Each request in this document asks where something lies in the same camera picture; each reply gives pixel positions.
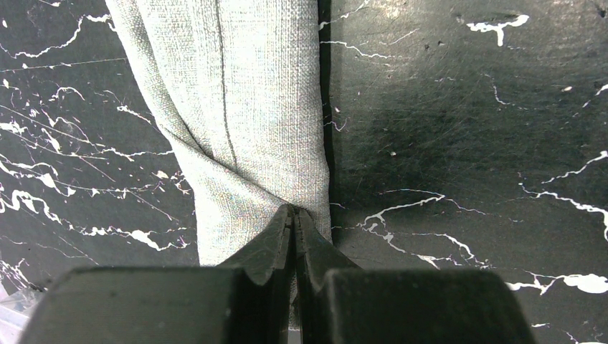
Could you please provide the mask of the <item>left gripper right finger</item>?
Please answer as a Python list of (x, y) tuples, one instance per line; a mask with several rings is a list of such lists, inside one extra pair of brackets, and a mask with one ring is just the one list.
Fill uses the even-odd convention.
[(533, 343), (513, 293), (478, 270), (364, 269), (294, 210), (304, 343)]

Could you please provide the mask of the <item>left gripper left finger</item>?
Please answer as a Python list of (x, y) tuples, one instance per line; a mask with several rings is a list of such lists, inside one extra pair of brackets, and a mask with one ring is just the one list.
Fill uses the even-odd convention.
[(215, 267), (79, 268), (57, 280), (21, 343), (286, 343), (294, 209), (281, 206)]

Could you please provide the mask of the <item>grey cloth napkin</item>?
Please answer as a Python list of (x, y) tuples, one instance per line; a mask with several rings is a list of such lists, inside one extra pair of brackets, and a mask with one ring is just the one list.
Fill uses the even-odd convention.
[(141, 94), (194, 192), (199, 263), (283, 204), (331, 235), (316, 1), (108, 1)]

